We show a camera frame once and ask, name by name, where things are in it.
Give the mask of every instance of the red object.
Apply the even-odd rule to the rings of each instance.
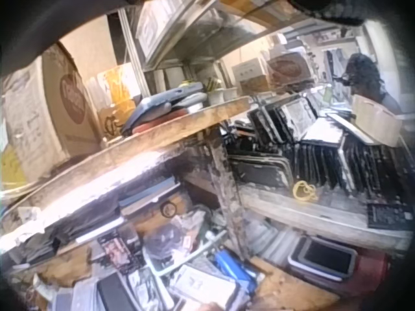
[[[179,118],[179,117],[183,117],[184,115],[187,115],[187,114],[189,114],[189,113],[187,112],[186,109],[179,109],[179,110],[176,110],[174,112],[170,112],[170,113],[168,113],[166,115],[162,115],[161,117],[159,117],[157,119],[154,119],[150,122],[140,124],[139,126],[137,126],[136,128],[134,128],[132,130],[132,133],[133,134],[143,133],[144,131],[147,131],[147,130],[149,130],[149,129],[157,126],[157,125],[166,123],[168,121],[171,121],[171,120]]]

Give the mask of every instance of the box label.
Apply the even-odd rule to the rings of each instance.
[[[81,124],[85,118],[85,97],[77,88],[75,77],[64,75],[60,80],[60,96],[68,115],[73,122]]]

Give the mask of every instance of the light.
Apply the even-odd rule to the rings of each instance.
[[[193,106],[188,107],[187,112],[189,113],[195,113],[196,111],[199,111],[203,108],[203,104],[199,102],[198,104],[195,104]]]
[[[77,241],[77,243],[81,244],[84,243],[88,240],[91,240],[93,238],[95,238],[96,236],[99,236],[115,227],[117,227],[118,225],[121,225],[124,222],[124,218],[120,217],[117,218],[116,220],[113,220],[112,222],[108,222],[107,224],[103,225],[102,227],[99,227],[98,229],[95,229],[89,233],[87,233],[86,235],[82,235],[79,238],[75,239]]]
[[[139,154],[112,171],[61,196],[49,204],[38,215],[37,220],[25,222],[13,232],[0,237],[0,253],[14,248],[36,233],[43,233],[46,227],[74,213],[103,194],[133,180],[152,168],[160,155],[162,153],[156,151]]]
[[[277,38],[282,45],[287,44],[287,39],[282,33],[277,32]]]
[[[310,89],[311,93],[317,93],[317,91],[320,91],[321,89],[323,89],[324,86],[316,86]]]

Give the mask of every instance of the cable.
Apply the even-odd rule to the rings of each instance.
[[[306,196],[298,196],[298,189],[302,188],[303,193]],[[292,195],[299,201],[307,202],[311,200],[317,200],[318,196],[316,195],[316,186],[309,185],[304,180],[297,181],[292,188]]]

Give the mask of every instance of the white container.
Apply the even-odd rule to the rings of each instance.
[[[238,97],[238,88],[237,87],[231,87],[229,89],[223,90],[223,98],[224,101],[227,102],[229,100],[233,100]]]
[[[214,89],[212,92],[207,94],[207,97],[209,99],[210,106],[222,104],[225,102],[223,89]]]

